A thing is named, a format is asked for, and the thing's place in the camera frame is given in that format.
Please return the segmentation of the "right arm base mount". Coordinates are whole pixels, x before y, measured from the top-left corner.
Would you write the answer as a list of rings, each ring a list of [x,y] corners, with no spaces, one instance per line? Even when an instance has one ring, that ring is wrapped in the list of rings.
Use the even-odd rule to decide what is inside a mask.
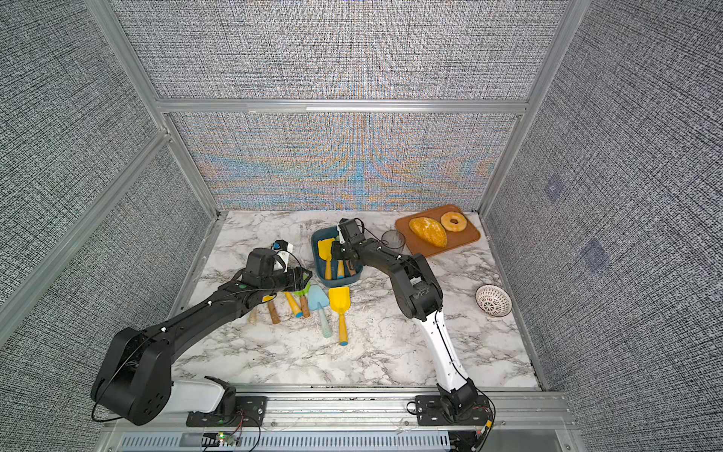
[[[483,395],[461,404],[443,401],[440,395],[418,395],[413,404],[417,424],[423,427],[482,427],[494,421],[494,410]]]

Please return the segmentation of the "light blue shovel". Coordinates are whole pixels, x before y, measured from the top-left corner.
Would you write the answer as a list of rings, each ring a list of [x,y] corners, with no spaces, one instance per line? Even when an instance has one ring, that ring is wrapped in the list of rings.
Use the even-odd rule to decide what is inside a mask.
[[[309,309],[318,315],[322,334],[325,338],[333,335],[331,325],[326,315],[326,308],[329,307],[329,298],[320,286],[312,284],[308,293]]]

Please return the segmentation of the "yellow handled tool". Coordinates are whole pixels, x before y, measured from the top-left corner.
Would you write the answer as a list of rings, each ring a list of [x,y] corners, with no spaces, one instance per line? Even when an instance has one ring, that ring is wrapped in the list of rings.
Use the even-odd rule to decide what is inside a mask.
[[[350,288],[340,286],[329,290],[329,306],[338,315],[339,344],[348,344],[348,328],[346,327],[346,312],[351,306]]]

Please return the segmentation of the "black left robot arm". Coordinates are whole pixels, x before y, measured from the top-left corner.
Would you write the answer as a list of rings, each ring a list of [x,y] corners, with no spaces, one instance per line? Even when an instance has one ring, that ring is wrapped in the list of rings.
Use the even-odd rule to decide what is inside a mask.
[[[186,312],[141,331],[112,338],[90,398],[137,426],[159,416],[172,401],[171,367],[191,346],[221,326],[246,316],[265,297],[305,288],[313,272],[289,267],[271,248],[254,249],[246,267]]]

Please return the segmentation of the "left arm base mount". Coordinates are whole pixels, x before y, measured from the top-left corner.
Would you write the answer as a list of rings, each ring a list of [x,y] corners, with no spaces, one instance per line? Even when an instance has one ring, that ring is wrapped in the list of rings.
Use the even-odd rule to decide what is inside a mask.
[[[190,412],[186,426],[190,428],[230,428],[251,423],[261,426],[267,411],[267,397],[236,395],[225,399],[213,412]]]

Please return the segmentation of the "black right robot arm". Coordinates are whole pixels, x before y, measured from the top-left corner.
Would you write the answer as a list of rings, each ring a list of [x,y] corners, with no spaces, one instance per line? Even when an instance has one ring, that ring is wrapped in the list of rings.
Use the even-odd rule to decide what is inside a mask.
[[[401,313],[421,331],[435,368],[444,417],[462,424],[477,416],[484,426],[492,427],[495,406],[476,387],[455,351],[444,321],[444,294],[425,256],[395,252],[376,237],[367,237],[358,218],[343,218],[337,230],[342,241],[333,246],[333,256],[387,275]]]

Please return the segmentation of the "pale green trowel wooden handle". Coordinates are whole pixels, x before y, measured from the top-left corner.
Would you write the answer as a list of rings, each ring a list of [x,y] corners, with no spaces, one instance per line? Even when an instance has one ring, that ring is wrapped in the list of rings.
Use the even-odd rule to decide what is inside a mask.
[[[346,269],[348,270],[348,274],[350,276],[355,276],[357,274],[354,265],[350,261],[346,261]]]

